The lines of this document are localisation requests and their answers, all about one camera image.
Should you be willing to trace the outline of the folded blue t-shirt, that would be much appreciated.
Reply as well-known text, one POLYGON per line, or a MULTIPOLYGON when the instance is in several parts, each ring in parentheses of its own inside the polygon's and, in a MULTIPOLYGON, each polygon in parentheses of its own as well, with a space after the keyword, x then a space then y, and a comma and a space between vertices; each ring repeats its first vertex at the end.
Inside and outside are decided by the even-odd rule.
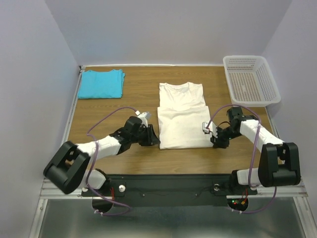
POLYGON ((119 99, 123 96, 124 78, 122 69, 85 71, 82 73, 78 99, 119 99))

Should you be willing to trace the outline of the white t-shirt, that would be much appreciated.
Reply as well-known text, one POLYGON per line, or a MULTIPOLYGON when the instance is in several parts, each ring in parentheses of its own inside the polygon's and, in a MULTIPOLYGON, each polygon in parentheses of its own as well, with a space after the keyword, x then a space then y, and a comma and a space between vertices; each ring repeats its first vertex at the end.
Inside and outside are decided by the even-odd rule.
POLYGON ((202 129, 210 120, 202 84, 160 83, 157 114, 161 150, 212 147, 202 129))

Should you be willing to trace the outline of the white plastic basket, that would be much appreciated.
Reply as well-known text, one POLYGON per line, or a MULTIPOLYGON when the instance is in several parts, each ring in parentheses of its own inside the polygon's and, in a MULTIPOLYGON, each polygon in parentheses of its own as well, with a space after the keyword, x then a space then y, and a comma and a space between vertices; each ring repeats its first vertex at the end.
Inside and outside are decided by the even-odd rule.
POLYGON ((233 104, 266 107, 277 104, 281 96, 267 63, 262 56, 225 56, 226 82, 233 104))

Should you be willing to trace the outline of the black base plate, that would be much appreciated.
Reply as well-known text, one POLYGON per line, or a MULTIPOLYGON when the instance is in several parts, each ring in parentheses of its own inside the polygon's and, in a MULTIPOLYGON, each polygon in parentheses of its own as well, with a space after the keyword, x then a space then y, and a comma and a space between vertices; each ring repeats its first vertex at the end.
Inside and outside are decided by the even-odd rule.
POLYGON ((98 192, 130 207, 227 206, 227 197, 256 195, 230 174, 107 175, 98 192))

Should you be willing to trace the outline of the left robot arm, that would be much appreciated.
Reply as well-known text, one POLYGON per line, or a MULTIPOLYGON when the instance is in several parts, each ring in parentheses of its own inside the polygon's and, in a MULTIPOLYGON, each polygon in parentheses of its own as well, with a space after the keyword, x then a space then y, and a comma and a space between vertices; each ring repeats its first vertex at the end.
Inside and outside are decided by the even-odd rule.
POLYGON ((125 125, 114 133, 97 141, 74 144, 64 142, 44 168, 43 174, 64 194, 70 194, 77 188, 92 188, 98 195, 110 191, 110 183, 100 170, 89 172, 87 167, 98 159, 119 155, 131 145, 154 146, 160 144, 153 125, 146 117, 131 116, 125 125))

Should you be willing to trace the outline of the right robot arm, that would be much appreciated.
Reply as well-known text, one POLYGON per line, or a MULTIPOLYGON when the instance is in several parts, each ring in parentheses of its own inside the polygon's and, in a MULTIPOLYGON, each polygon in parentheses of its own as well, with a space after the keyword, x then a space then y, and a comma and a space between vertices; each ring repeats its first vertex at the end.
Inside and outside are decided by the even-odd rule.
POLYGON ((279 187, 298 185, 301 181, 299 149, 293 142, 285 142, 262 126, 262 120, 251 109, 242 105, 227 105, 229 126, 222 128, 212 119, 203 123, 202 130, 209 134, 214 148, 227 148, 230 140, 239 136, 253 143, 250 167, 231 173, 228 188, 240 193, 249 187, 279 187))

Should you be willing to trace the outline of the aluminium frame rail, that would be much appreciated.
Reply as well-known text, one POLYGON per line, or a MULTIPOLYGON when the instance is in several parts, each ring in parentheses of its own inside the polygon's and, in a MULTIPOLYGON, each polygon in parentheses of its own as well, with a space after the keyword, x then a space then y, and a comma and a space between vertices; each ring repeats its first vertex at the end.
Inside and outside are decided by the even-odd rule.
MULTIPOLYGON (((202 84, 211 112, 230 103, 222 66, 129 66, 124 67, 120 99, 78 100, 68 138, 88 142, 88 130, 103 138, 123 126, 132 109, 149 111, 158 129, 159 84, 202 84)), ((79 192, 54 196, 43 204, 41 238, 303 238, 304 228, 295 196, 273 189, 251 197, 252 215, 231 212, 220 206, 199 206, 219 200, 212 193, 210 174, 226 177, 246 168, 252 145, 246 138, 234 139, 228 149, 160 150, 157 146, 133 145, 127 152, 100 159, 96 167, 120 175, 128 186, 129 213, 102 217, 93 212, 92 199, 79 192)))

